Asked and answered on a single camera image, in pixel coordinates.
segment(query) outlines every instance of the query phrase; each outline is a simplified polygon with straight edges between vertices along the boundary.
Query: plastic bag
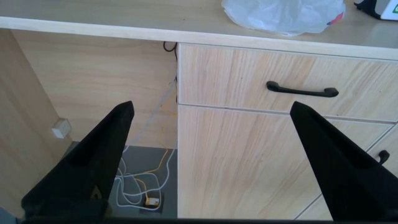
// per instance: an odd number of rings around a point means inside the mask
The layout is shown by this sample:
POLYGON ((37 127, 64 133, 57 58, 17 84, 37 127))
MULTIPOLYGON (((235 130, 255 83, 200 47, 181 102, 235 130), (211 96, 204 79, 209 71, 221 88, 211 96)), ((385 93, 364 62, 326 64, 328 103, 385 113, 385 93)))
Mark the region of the plastic bag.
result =
POLYGON ((283 35, 320 33, 343 18, 343 0, 223 0, 237 25, 283 35))

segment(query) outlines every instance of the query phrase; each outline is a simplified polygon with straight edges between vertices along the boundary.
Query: black cable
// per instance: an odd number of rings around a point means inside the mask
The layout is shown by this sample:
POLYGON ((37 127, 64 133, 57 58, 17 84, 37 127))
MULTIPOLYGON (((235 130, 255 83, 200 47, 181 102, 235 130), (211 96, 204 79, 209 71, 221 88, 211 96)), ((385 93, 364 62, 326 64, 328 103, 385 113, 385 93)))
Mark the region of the black cable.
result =
POLYGON ((166 48, 166 41, 163 41, 163 49, 167 52, 172 52, 174 51, 174 55, 175 55, 175 60, 178 62, 178 58, 177 58, 177 42, 174 44, 174 47, 171 48, 170 50, 166 48))
MULTIPOLYGON (((167 52, 172 52, 172 51, 174 51, 175 61, 176 61, 177 64, 178 64, 177 44, 178 44, 178 43, 176 42, 176 43, 174 44, 174 47, 173 47, 173 48, 167 49, 167 48, 166 48, 166 41, 163 41, 163 49, 164 49, 165 51, 167 51, 167 52)), ((178 83, 177 76, 175 76, 174 81, 175 81, 175 89, 177 90, 177 83, 178 83)), ((175 97, 175 102, 176 102, 176 103, 178 103, 177 97, 178 97, 178 95, 175 97)))

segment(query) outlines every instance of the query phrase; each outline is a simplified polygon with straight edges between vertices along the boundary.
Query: electrical outlet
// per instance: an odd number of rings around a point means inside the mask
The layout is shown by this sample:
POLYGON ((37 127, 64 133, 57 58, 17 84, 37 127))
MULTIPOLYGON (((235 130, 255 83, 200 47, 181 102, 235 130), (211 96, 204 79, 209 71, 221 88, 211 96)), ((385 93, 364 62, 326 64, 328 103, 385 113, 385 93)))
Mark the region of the electrical outlet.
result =
POLYGON ((71 126, 69 121, 65 118, 60 118, 52 128, 52 132, 54 132, 57 138, 63 139, 70 132, 71 126))

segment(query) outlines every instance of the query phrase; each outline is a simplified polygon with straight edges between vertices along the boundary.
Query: black drawer handle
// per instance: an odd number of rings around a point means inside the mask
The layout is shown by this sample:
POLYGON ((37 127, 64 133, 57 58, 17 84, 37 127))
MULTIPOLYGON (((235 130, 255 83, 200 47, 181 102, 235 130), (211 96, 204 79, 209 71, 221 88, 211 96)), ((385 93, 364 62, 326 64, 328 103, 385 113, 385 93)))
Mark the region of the black drawer handle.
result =
POLYGON ((338 95, 338 91, 336 88, 326 88, 323 92, 312 92, 312 91, 303 91, 303 90, 292 90, 289 88, 280 87, 277 82, 268 81, 267 89, 270 91, 275 91, 278 93, 293 93, 293 94, 301 94, 308 96, 322 96, 322 97, 335 97, 338 95))
POLYGON ((380 164, 383 164, 388 160, 388 158, 390 158, 390 154, 386 150, 383 150, 379 152, 379 157, 380 157, 380 164))

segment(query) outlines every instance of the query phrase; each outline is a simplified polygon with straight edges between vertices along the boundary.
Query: wooden drawer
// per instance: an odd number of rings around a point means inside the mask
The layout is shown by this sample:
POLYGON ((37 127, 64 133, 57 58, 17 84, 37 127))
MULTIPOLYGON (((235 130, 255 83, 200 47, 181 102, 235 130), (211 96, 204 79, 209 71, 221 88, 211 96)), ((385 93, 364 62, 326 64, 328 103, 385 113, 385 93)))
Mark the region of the wooden drawer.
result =
MULTIPOLYGON (((386 124, 331 121, 366 149, 386 124)), ((293 219, 320 194, 290 116, 178 107, 178 217, 293 219)))
MULTIPOLYGON (((390 157, 383 166, 398 177, 398 126, 395 126, 383 139, 381 139, 369 151, 369 155, 380 160, 379 153, 382 150, 389 152, 390 157)), ((328 206, 323 196, 318 198, 298 218, 300 220, 332 220, 328 206)))
POLYGON ((321 114, 396 121, 398 63, 182 44, 180 102, 290 111, 299 101, 321 114), (334 87, 333 98, 276 93, 268 81, 308 91, 334 87))

